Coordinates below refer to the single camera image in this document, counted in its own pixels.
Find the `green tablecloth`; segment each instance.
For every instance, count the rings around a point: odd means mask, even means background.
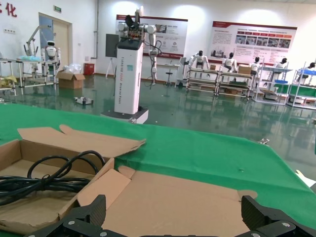
[[[146,138],[146,145],[117,158],[116,164],[237,190],[254,190],[260,204],[282,209],[296,221],[316,229],[316,195],[267,146],[244,138],[16,104],[0,105],[0,114],[1,144],[20,138],[18,128],[58,129],[60,124],[131,139]]]
[[[286,94],[287,93],[287,89],[288,89],[288,85],[284,85],[283,86],[283,90],[282,90],[282,84],[276,84],[276,86],[279,86],[277,92],[278,93],[284,93]],[[297,86],[296,85],[293,85],[291,87],[291,90],[290,90],[290,94],[291,95],[295,95],[296,94],[296,91],[297,91]],[[301,96],[313,96],[313,97],[316,97],[316,88],[306,88],[306,87],[300,87],[299,91],[298,91],[298,95],[301,95]]]

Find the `coiled black cable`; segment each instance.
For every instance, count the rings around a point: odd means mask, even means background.
[[[97,156],[102,166],[105,165],[103,157],[95,151],[86,151],[78,154],[72,159],[64,156],[49,156],[44,157],[35,162],[29,169],[27,178],[19,176],[0,176],[0,206],[13,203],[19,199],[25,198],[34,191],[68,191],[78,193],[86,186],[90,180],[84,178],[63,178],[72,169],[72,164],[77,159],[84,160],[94,170],[95,174],[99,171],[95,164],[83,156],[92,154]],[[32,172],[35,167],[50,159],[63,159],[66,163],[52,175],[44,175],[41,179],[32,178]]]

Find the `door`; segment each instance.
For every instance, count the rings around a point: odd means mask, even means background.
[[[59,71],[63,70],[65,65],[69,65],[69,39],[68,39],[68,25],[59,21],[53,20],[55,33],[55,46],[61,50],[61,64]]]

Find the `poster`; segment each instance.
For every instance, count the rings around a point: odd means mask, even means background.
[[[125,15],[117,15],[116,25],[125,22]],[[180,59],[183,57],[187,37],[188,20],[162,18],[162,17],[141,17],[140,22],[147,25],[155,25],[157,28],[156,40],[161,41],[162,58]],[[144,55],[148,55],[149,46],[144,46]]]
[[[237,63],[249,64],[255,57],[273,65],[287,57],[297,27],[264,26],[231,22],[213,22],[210,61],[222,63],[234,52]]]

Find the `blue tray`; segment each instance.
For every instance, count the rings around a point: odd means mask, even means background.
[[[275,80],[275,82],[279,84],[288,84],[288,81],[285,80]]]

